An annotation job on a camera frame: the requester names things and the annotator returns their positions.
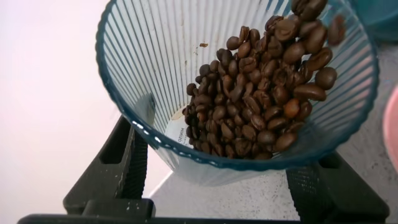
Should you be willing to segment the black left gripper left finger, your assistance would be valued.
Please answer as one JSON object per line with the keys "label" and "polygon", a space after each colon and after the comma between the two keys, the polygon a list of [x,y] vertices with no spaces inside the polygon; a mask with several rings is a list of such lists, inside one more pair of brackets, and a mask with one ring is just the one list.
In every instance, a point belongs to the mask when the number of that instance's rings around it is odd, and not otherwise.
{"label": "black left gripper left finger", "polygon": [[68,214],[81,215],[91,200],[143,196],[148,145],[120,117],[103,147],[63,199]]}

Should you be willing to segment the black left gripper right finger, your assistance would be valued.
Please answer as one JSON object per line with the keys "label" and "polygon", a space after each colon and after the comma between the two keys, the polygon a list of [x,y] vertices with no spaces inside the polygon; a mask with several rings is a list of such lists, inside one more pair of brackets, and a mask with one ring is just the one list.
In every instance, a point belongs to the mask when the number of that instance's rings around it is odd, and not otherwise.
{"label": "black left gripper right finger", "polygon": [[385,222],[389,207],[336,152],[286,170],[301,222]]}

